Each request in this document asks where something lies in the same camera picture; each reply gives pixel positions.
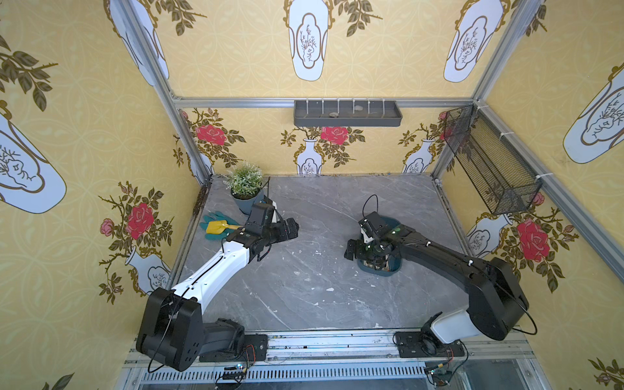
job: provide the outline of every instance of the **metal grate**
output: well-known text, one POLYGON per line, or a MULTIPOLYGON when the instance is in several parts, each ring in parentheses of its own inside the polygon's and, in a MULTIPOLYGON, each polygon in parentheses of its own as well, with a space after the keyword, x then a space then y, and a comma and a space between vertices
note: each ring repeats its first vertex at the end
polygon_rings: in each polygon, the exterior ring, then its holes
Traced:
POLYGON ((542 179, 473 105, 446 113, 444 139, 492 214, 531 206, 542 179))
MULTIPOLYGON (((339 381, 345 379, 409 379, 425 378, 423 362, 387 363, 317 363, 317 364, 257 364, 249 369, 245 382, 303 382, 339 381)), ((214 383, 223 376, 223 366, 191 367, 184 372, 163 368, 156 373, 147 371, 141 384, 214 383)), ((219 383, 233 383, 219 380, 219 383)))

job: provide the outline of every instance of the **black wire basket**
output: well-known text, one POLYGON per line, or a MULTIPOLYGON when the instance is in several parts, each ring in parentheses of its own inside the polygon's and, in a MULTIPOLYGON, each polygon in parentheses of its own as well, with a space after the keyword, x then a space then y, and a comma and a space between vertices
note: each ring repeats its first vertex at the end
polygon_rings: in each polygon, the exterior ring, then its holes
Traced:
POLYGON ((531 206, 542 179, 476 107, 448 111, 444 139, 492 214, 531 206))

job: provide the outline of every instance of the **gardening glove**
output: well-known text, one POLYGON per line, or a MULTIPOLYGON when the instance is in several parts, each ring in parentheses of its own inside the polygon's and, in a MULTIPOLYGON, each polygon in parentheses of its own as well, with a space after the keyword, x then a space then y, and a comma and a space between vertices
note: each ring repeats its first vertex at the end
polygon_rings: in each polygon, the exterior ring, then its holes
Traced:
MULTIPOLYGON (((206 228, 208 228, 208 223, 212 222, 212 221, 227 221, 228 225, 238 225, 239 223, 236 222, 234 219, 228 217, 227 215, 223 214, 222 212, 210 212, 208 213, 208 215, 204 215, 203 216, 203 220, 206 221, 206 223, 200 222, 199 227, 203 230, 206 231, 206 228)), ((233 232, 232 229, 225 229, 225 231, 221 234, 206 234, 204 237, 206 238, 206 240, 222 240, 223 238, 227 237, 228 234, 230 234, 231 232, 233 232)))

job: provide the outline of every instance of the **gray flower pot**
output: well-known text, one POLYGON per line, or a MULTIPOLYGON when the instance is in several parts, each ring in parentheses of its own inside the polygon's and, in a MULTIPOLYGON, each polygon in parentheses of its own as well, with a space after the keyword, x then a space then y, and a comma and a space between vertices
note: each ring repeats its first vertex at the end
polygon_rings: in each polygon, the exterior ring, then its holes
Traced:
POLYGON ((251 199, 238 199, 236 195, 234 195, 231 191, 230 193, 232 194, 234 202, 236 202, 236 205, 238 206, 240 211, 245 215, 249 215, 251 213, 251 206, 256 202, 260 202, 264 198, 265 189, 264 187, 261 188, 258 194, 251 199))

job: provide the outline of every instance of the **potted plant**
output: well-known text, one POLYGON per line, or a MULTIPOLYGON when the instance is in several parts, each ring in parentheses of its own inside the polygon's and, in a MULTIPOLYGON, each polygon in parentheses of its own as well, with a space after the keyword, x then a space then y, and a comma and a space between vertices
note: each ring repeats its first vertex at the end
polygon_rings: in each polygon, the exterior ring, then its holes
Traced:
POLYGON ((234 202, 245 215, 251 213, 251 206, 262 200, 262 170, 249 162, 229 171, 224 183, 230 189, 234 202))

